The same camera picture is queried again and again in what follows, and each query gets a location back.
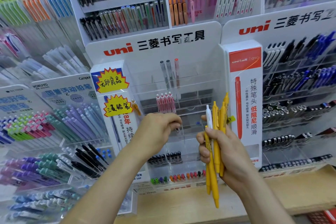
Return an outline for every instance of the person's right hand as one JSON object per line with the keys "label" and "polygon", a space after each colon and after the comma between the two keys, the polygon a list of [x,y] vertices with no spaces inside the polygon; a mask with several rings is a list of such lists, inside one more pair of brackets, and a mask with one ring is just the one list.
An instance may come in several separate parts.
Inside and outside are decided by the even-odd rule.
{"label": "person's right hand", "polygon": [[[202,119],[206,121],[206,116],[203,115]],[[246,189],[251,179],[260,177],[244,145],[229,126],[226,127],[226,135],[220,130],[211,128],[206,128],[205,131],[209,138],[218,141],[225,166],[224,176],[221,178],[233,191],[239,194]],[[196,139],[199,142],[201,161],[209,163],[210,151],[205,147],[204,132],[198,133]]]}

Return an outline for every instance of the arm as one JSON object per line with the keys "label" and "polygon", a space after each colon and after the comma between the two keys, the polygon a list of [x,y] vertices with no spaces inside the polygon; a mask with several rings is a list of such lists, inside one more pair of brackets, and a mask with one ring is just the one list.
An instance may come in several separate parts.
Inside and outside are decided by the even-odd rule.
{"label": "arm", "polygon": [[113,223],[138,171],[162,149],[170,132],[180,124],[181,118],[174,113],[145,116],[132,141],[120,151],[61,224]]}
{"label": "arm", "polygon": [[[218,141],[225,165],[224,176],[221,178],[240,197],[250,222],[252,224],[295,224],[259,175],[244,145],[230,128],[226,128],[226,135],[220,130],[210,128],[206,128],[206,132],[210,138]],[[198,133],[196,138],[200,143],[201,160],[209,163],[210,152],[204,145],[204,133]]]}

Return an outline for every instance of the person's left hand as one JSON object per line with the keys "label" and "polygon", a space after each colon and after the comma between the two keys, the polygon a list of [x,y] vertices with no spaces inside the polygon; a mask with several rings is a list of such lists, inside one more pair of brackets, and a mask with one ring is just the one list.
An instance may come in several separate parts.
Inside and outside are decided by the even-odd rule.
{"label": "person's left hand", "polygon": [[149,113],[141,121],[132,142],[149,159],[167,143],[170,132],[181,125],[181,117],[174,113]]}

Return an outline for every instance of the forearm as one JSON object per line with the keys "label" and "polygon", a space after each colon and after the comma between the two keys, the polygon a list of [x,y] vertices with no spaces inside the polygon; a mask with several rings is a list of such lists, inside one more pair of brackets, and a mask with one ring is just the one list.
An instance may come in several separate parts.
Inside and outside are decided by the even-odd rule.
{"label": "forearm", "polygon": [[66,215],[61,224],[111,224],[125,195],[145,163],[136,138],[123,148],[98,181]]}
{"label": "forearm", "polygon": [[270,187],[258,174],[239,193],[251,224],[295,224]]}

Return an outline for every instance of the yellow label tag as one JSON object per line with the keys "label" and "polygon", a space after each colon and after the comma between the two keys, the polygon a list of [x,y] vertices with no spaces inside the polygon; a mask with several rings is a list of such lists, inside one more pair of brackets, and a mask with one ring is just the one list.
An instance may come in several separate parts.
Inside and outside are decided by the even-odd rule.
{"label": "yellow label tag", "polygon": [[123,96],[111,96],[111,98],[107,99],[107,103],[105,103],[105,106],[106,107],[104,108],[104,116],[106,117],[112,117],[115,115],[133,112],[131,102],[128,102],[127,98],[123,98]]}
{"label": "yellow label tag", "polygon": [[99,82],[97,82],[99,93],[107,93],[115,90],[127,89],[129,82],[126,82],[126,77],[121,75],[121,72],[117,72],[116,69],[109,68],[104,70],[98,76]]}
{"label": "yellow label tag", "polygon": [[234,122],[234,121],[236,121],[236,118],[233,115],[231,117],[228,117],[227,120],[226,120],[227,123],[231,123],[231,122]]}

